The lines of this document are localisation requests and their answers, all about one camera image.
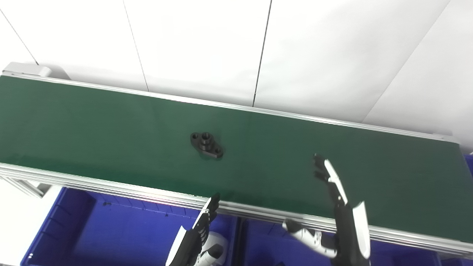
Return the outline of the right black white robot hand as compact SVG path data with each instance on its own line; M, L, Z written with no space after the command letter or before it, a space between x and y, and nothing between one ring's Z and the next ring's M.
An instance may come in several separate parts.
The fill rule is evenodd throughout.
M331 237L289 218L282 228L314 252L329 258L333 266L370 266L371 240L365 202L350 205L341 179L328 159L315 154L314 165L314 176L326 184L334 204L335 234Z

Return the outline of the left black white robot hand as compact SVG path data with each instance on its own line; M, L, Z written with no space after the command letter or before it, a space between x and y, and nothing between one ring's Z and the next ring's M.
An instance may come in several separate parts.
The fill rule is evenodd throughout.
M211 222L217 216L220 194L210 197L200 210L191 229L179 228L169 251L166 266L223 266L228 241L219 233L211 232Z

